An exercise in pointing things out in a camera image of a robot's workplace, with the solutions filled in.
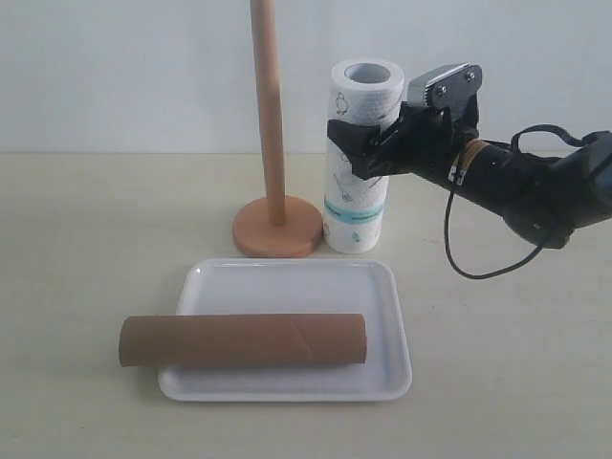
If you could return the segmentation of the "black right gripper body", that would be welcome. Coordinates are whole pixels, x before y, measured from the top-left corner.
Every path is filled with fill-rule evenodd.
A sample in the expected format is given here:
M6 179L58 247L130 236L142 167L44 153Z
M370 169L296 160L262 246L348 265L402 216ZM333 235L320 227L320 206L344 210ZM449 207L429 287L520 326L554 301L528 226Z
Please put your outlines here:
M376 150L396 154L394 175L413 173L437 185L448 180L456 157L479 137L477 96L460 117L451 111L414 108L404 101L398 119L382 131Z

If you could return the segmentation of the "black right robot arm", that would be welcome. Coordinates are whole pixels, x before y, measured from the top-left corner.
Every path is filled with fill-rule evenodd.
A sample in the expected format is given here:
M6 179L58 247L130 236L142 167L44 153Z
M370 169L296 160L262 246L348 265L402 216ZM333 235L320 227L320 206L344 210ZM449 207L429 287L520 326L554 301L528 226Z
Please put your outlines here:
M509 142L483 140L476 97L464 108L418 108L403 103L388 128L329 120L328 139L347 157L355 176L415 174L499 216L523 240L561 249L577 229L611 217L611 133L578 139L553 124L548 133L573 146L564 157L542 157Z

